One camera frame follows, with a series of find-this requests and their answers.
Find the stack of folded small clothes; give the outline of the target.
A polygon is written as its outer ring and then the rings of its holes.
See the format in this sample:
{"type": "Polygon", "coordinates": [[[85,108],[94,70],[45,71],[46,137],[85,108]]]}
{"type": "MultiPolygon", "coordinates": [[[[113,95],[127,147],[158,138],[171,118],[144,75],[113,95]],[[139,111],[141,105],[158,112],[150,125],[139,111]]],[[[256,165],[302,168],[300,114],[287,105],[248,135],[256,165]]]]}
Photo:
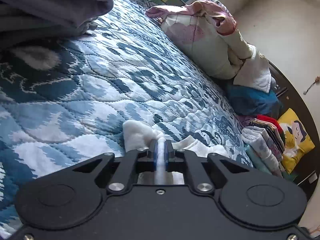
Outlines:
{"type": "Polygon", "coordinates": [[[242,124],[241,138],[248,145],[247,153],[254,166],[281,178],[285,136],[278,122],[258,115],[244,118],[242,124]]]}

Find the folded dark grey garment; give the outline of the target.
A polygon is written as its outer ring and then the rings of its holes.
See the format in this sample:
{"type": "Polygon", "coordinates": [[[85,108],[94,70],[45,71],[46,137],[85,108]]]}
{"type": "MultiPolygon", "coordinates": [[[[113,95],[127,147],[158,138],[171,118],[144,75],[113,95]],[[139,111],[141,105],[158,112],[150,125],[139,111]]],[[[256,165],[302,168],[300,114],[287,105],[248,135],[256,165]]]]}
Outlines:
{"type": "Polygon", "coordinates": [[[1,49],[39,38],[77,37],[97,29],[94,21],[78,28],[66,27],[31,15],[1,16],[1,49]]]}

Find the folded teal blue garment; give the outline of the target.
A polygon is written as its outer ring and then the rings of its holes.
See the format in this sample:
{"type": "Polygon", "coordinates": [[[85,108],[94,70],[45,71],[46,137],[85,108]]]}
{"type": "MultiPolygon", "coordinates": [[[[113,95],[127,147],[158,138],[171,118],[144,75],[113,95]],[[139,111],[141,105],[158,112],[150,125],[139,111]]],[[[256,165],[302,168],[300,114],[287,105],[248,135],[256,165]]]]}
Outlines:
{"type": "Polygon", "coordinates": [[[257,116],[261,114],[277,118],[282,109],[282,104],[273,90],[265,93],[228,83],[225,87],[225,93],[237,115],[257,116]]]}

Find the yellow cartoon cushion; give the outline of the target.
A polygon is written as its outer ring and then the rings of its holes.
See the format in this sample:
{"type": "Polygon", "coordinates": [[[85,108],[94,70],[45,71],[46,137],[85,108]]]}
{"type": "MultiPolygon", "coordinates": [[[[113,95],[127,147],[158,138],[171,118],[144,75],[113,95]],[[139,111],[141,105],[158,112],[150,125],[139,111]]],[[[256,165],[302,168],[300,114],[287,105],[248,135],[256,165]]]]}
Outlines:
{"type": "Polygon", "coordinates": [[[285,135],[285,150],[281,163],[286,172],[291,174],[300,159],[313,150],[315,145],[291,108],[278,119],[278,123],[285,135]]]}

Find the white pink floral pillow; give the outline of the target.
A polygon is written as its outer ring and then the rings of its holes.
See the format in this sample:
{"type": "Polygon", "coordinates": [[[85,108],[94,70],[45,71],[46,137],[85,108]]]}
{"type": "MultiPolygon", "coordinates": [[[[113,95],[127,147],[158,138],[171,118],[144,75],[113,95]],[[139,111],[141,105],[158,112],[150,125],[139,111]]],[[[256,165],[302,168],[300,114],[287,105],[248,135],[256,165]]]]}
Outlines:
{"type": "Polygon", "coordinates": [[[218,0],[197,0],[181,7],[158,5],[146,15],[160,20],[168,38],[207,75],[270,91],[273,81],[267,58],[245,41],[235,18],[218,0]]]}

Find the blue white patterned quilt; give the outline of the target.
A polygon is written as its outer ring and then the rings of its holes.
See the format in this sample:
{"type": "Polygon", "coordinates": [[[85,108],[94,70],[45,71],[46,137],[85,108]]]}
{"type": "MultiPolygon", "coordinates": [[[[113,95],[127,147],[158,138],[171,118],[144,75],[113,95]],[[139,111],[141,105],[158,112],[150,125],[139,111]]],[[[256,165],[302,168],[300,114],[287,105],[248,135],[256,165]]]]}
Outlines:
{"type": "Polygon", "coordinates": [[[97,29],[1,52],[1,237],[20,226],[18,188],[96,155],[125,152],[123,123],[173,141],[222,145],[252,165],[223,90],[145,15],[148,0],[114,0],[97,29]]]}

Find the white quilted garment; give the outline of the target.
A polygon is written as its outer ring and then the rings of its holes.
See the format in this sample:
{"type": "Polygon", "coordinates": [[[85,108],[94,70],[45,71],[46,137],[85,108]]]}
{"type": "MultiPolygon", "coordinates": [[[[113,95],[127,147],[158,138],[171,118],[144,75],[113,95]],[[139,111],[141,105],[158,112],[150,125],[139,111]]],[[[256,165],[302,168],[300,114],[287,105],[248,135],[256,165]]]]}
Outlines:
{"type": "MultiPolygon", "coordinates": [[[[179,172],[166,171],[165,164],[165,140],[163,132],[152,128],[142,121],[127,120],[123,123],[123,138],[125,151],[151,149],[151,142],[155,140],[156,146],[156,170],[155,172],[142,172],[138,177],[138,184],[141,185],[183,185],[183,174],[179,172]]],[[[185,139],[172,144],[173,149],[191,150],[199,157],[206,158],[210,153],[217,153],[224,157],[231,155],[222,145],[206,146],[191,135],[185,139]]]]}

